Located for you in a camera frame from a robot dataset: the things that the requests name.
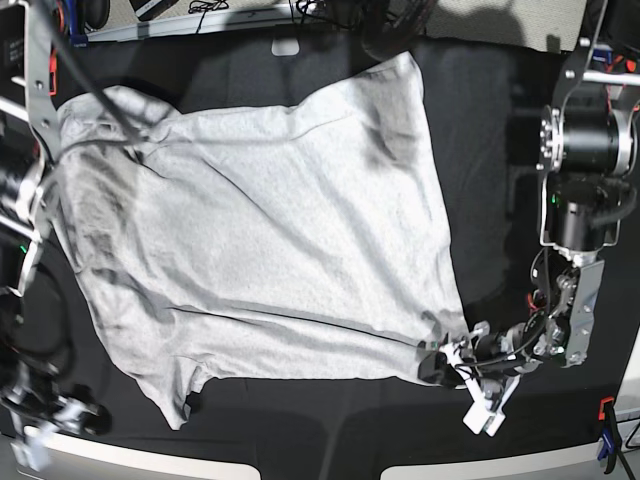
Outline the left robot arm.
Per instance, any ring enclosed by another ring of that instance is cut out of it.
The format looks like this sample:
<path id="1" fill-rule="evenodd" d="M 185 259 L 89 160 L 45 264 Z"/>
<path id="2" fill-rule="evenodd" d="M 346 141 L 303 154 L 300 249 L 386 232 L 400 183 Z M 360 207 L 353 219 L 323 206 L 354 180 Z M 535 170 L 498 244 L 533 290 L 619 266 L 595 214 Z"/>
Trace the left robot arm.
<path id="1" fill-rule="evenodd" d="M 639 197 L 629 179 L 639 156 L 639 76 L 620 66 L 638 57 L 638 3 L 604 2 L 592 34 L 563 64 L 541 118 L 541 249 L 530 269 L 529 317 L 502 331 L 483 322 L 446 337 L 422 362 L 421 380 L 495 397 L 542 363 L 571 368 L 586 360 L 601 252 L 617 243 Z"/>

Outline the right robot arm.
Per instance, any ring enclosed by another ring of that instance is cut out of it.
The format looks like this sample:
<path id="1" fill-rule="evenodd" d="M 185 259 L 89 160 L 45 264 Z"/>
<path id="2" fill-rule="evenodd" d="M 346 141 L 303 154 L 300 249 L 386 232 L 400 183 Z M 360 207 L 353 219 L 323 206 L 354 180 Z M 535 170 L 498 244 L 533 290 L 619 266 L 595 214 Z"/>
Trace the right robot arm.
<path id="1" fill-rule="evenodd" d="M 57 199 L 49 186 L 61 154 L 57 109 L 53 101 L 53 58 L 66 51 L 56 25 L 53 1 L 4 1 L 1 4 L 1 75 L 23 90 L 23 100 L 2 98 L 1 111 L 28 127 L 32 152 L 1 152 L 1 405 L 17 430 L 32 423 L 41 430 L 103 435 L 111 415 L 91 390 L 76 385 L 60 390 L 61 376 L 50 360 L 75 349 L 69 329 L 50 352 L 33 352 L 15 342 L 24 296 L 51 231 Z"/>

